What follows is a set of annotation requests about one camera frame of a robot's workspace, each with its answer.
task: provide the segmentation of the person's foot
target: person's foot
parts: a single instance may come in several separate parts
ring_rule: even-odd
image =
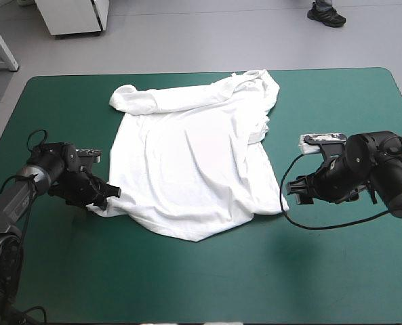
[[[336,9],[331,8],[325,12],[317,10],[315,2],[312,4],[312,9],[308,11],[308,18],[322,22],[326,26],[341,27],[344,26],[346,19],[336,12]]]

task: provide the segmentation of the white cart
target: white cart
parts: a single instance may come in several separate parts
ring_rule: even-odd
[[[35,0],[51,35],[106,30],[108,0]]]

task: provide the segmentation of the white t-shirt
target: white t-shirt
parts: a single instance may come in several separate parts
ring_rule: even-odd
[[[265,70],[194,87],[119,87],[110,105],[126,114],[110,151],[109,183],[122,195],[109,198],[106,211],[89,208],[103,217],[128,214],[152,232],[192,241],[254,213],[280,213],[260,143],[278,92]]]

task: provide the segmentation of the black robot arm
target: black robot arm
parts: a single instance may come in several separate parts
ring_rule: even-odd
[[[390,131],[341,136],[304,137],[305,144],[319,147],[324,161],[314,173],[289,182],[287,194],[296,194],[298,204],[312,204],[314,198],[339,204],[357,200],[366,189],[374,204],[377,192],[402,218],[402,137]]]
[[[106,184],[91,172],[101,151],[77,150],[64,142],[46,144],[47,132],[38,131],[44,132],[44,139],[29,149],[31,157],[17,175],[10,177],[16,182],[0,193],[0,324],[38,324],[11,306],[20,279],[25,235],[16,222],[28,215],[36,197],[48,193],[65,199],[67,204],[83,208],[93,204],[104,210],[108,197],[121,195],[120,188]]]

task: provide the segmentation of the green tabletop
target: green tabletop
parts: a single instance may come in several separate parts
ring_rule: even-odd
[[[280,84],[263,144],[280,179],[303,133],[402,135],[402,97],[383,68],[272,71]],[[35,129],[49,142],[108,153],[123,113],[108,105],[120,85],[161,89],[208,84],[229,73],[132,74],[31,79],[0,141],[0,185],[28,158]],[[303,158],[289,178],[311,173]],[[307,225],[341,223],[385,209],[363,194],[341,205],[296,206]],[[16,307],[43,305],[51,322],[402,322],[402,220],[387,215],[311,232],[282,216],[198,243],[149,232],[127,215],[101,218],[40,197],[31,215]]]

